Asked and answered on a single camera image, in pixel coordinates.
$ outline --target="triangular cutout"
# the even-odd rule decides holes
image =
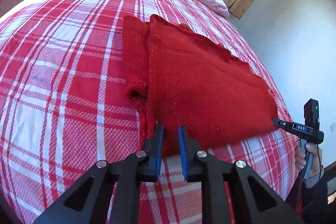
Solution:
[[[77,212],[83,210],[85,206],[86,199],[89,195],[93,184],[93,177],[89,177],[80,187],[78,187],[70,197],[68,197],[65,202],[64,206],[73,209]]]
[[[259,212],[263,212],[277,206],[275,199],[259,184],[259,182],[257,182],[253,176],[249,176],[247,180]]]

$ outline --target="finger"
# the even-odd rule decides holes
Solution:
[[[317,145],[314,144],[314,143],[307,143],[306,144],[306,149],[312,153],[314,156],[317,155]],[[319,149],[319,154],[320,154],[320,157],[322,157],[322,150]]]
[[[305,158],[305,153],[303,153],[302,149],[300,146],[295,147],[295,154],[298,155],[300,158],[304,159]]]
[[[303,166],[306,165],[306,161],[304,159],[300,158],[298,155],[295,155],[295,161],[300,165],[303,165]]]
[[[295,167],[298,168],[298,170],[302,170],[303,166],[297,162],[295,162]]]

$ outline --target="metal bolt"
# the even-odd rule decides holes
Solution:
[[[199,158],[205,158],[208,153],[203,151],[203,150],[200,150],[200,151],[197,151],[196,155],[199,157]]]
[[[239,167],[239,168],[244,168],[244,167],[246,166],[246,162],[244,162],[243,160],[238,160],[238,161],[236,162],[236,165],[237,165],[237,167]]]
[[[104,168],[107,165],[107,162],[106,160],[99,160],[97,161],[96,165],[98,168]]]
[[[137,151],[137,153],[135,153],[135,155],[136,155],[138,158],[143,158],[143,157],[146,156],[146,151],[139,150],[139,151]]]

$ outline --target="red garment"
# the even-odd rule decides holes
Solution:
[[[276,130],[277,105],[265,81],[186,25],[125,16],[123,58],[127,97],[140,115],[140,145],[156,123],[165,128],[164,155],[179,153],[182,124],[203,149]]]

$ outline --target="red and white plaid sheet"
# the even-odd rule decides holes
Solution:
[[[196,0],[25,0],[0,19],[0,183],[23,223],[97,160],[115,162],[138,149],[138,114],[124,95],[126,14],[143,21],[157,14],[221,43],[265,79],[279,117],[290,119],[251,47]],[[275,131],[209,152],[245,160],[285,199],[297,176],[294,141]],[[139,223],[201,223],[201,217],[200,183],[184,181],[179,156],[163,159],[160,181],[142,185]]]

